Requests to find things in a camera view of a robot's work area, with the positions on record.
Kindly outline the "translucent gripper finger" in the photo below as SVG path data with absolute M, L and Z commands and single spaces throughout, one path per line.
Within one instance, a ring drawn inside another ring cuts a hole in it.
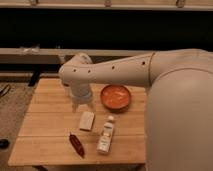
M 96 110 L 95 110 L 95 105 L 93 104 L 93 102 L 91 101 L 91 102 L 89 102 L 88 104 L 88 107 L 91 109 L 91 111 L 93 111 L 93 112 L 95 112 Z
M 77 112 L 78 106 L 79 106 L 78 103 L 72 103 L 72 112 L 73 113 Z

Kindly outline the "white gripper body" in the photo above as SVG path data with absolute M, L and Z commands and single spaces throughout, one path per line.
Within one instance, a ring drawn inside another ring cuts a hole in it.
M 88 83 L 70 83 L 70 96 L 74 103 L 90 103 L 93 93 Z

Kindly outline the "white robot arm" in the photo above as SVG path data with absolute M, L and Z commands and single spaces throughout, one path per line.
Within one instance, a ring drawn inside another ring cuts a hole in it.
M 213 52 L 158 51 L 94 64 L 80 53 L 59 76 L 77 104 L 92 83 L 146 87 L 147 171 L 213 171 Z

